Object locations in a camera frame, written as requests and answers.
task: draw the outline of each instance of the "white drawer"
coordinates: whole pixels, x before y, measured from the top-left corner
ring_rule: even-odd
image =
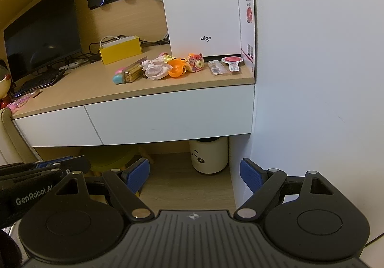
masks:
[[[102,145],[84,106],[22,117],[13,122],[32,147]]]
[[[86,105],[105,145],[251,133],[254,85],[204,88]]]

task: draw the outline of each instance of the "blue textured pad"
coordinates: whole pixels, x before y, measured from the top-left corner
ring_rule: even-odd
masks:
[[[69,156],[69,157],[61,157],[60,159],[41,162],[41,163],[38,163],[38,164],[36,165],[36,168],[37,168],[37,169],[45,168],[45,167],[46,167],[47,165],[49,165],[49,164],[60,163],[60,162],[62,162],[62,161],[69,160],[69,159],[72,159],[72,158],[73,158],[73,157],[71,157],[71,156]]]
[[[128,174],[127,187],[133,193],[139,191],[149,177],[149,161],[145,160],[137,168]]]
[[[240,162],[240,176],[253,193],[263,185],[261,174],[244,160]]]

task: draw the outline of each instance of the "black monitor screen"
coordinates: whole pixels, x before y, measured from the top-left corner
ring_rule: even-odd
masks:
[[[42,0],[4,30],[12,79],[81,51],[74,0]]]

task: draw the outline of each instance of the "white trash can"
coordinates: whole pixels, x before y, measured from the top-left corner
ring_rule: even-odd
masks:
[[[214,174],[228,164],[228,137],[190,140],[192,165],[200,173]]]

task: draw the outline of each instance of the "orange plastic bowl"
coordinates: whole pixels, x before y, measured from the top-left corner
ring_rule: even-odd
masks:
[[[173,78],[177,78],[187,71],[186,64],[181,59],[170,60],[167,64],[172,66],[172,70],[168,74]]]

